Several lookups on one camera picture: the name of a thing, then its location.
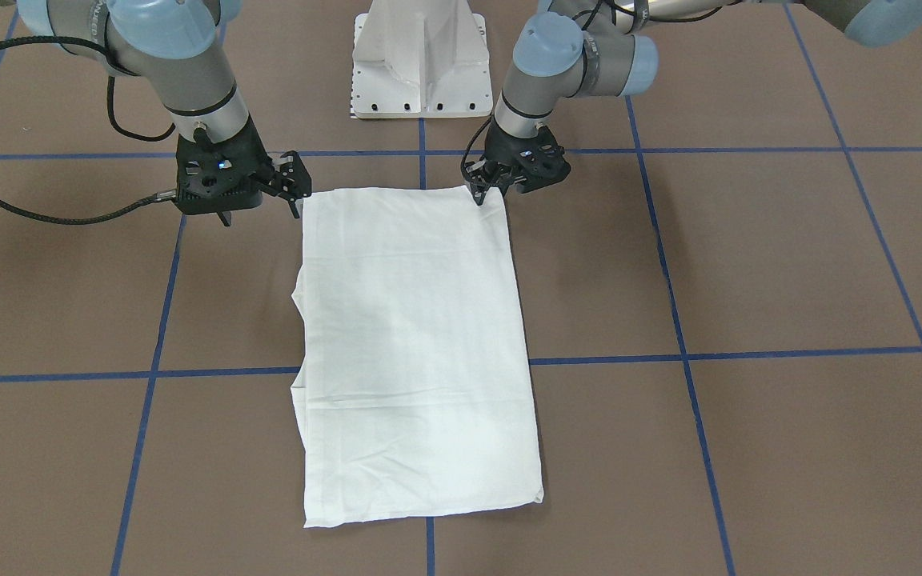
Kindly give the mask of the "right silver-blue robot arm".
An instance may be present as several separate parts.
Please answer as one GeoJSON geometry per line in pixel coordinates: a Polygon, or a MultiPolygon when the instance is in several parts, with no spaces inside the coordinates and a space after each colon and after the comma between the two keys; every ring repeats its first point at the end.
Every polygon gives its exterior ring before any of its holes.
{"type": "Polygon", "coordinates": [[[170,113],[177,138],[177,185],[168,194],[187,215],[234,210],[264,194],[296,212],[311,176],[296,152],[268,156],[218,27],[239,1],[19,1],[22,21],[41,36],[73,37],[72,54],[94,58],[113,76],[146,78],[170,113]]]}

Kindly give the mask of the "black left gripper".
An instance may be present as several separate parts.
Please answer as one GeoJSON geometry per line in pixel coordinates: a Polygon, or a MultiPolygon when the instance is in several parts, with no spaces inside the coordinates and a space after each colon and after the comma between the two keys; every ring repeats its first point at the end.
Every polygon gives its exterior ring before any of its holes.
{"type": "Polygon", "coordinates": [[[463,161],[463,179],[477,206],[483,206],[490,190],[511,189],[511,159],[509,142],[513,136],[490,116],[484,139],[484,151],[478,161],[463,161]]]}

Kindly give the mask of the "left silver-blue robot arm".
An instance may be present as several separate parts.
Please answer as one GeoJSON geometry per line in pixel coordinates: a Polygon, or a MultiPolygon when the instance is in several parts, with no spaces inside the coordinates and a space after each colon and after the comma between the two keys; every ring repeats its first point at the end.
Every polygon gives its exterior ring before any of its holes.
{"type": "Polygon", "coordinates": [[[524,23],[494,112],[479,128],[484,150],[460,170],[473,201],[491,190],[528,193],[563,182],[571,167],[548,122],[564,98],[643,94],[659,69],[651,23],[702,21],[724,1],[542,1],[524,23]]]}

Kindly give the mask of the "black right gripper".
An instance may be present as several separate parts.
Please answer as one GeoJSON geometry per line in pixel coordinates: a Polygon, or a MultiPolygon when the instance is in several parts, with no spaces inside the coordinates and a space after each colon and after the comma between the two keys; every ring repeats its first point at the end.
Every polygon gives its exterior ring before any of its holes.
{"type": "Polygon", "coordinates": [[[243,169],[252,182],[287,202],[293,218],[301,218],[301,203],[312,194],[312,178],[297,150],[288,150],[272,161],[252,117],[227,141],[212,142],[207,132],[194,139],[177,138],[177,165],[186,161],[220,161],[221,167],[243,169]]]}

